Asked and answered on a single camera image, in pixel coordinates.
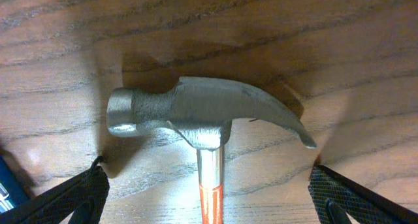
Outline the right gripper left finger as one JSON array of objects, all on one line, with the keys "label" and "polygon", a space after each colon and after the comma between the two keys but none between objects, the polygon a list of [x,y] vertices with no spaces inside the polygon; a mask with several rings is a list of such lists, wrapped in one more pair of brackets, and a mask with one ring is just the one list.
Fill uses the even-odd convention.
[{"label": "right gripper left finger", "polygon": [[100,222],[110,185],[98,156],[90,168],[44,192],[38,197],[1,214],[1,223]]}]

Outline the small claw hammer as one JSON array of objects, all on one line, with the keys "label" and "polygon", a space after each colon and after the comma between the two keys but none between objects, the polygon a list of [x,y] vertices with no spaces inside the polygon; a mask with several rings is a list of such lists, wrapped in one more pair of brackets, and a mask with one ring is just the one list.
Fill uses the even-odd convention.
[{"label": "small claw hammer", "polygon": [[298,135],[307,148],[317,146],[277,98],[233,80],[181,77],[165,93],[119,88],[112,92],[106,110],[111,135],[127,138],[164,128],[196,149],[203,223],[223,221],[224,146],[233,120],[242,118],[273,123]]}]

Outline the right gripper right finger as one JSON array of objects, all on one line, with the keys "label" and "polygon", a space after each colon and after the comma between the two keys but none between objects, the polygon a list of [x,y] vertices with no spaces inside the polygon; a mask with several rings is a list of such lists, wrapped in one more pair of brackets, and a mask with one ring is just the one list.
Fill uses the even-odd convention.
[{"label": "right gripper right finger", "polygon": [[308,191],[321,224],[417,223],[417,213],[382,197],[330,168],[312,169]]}]

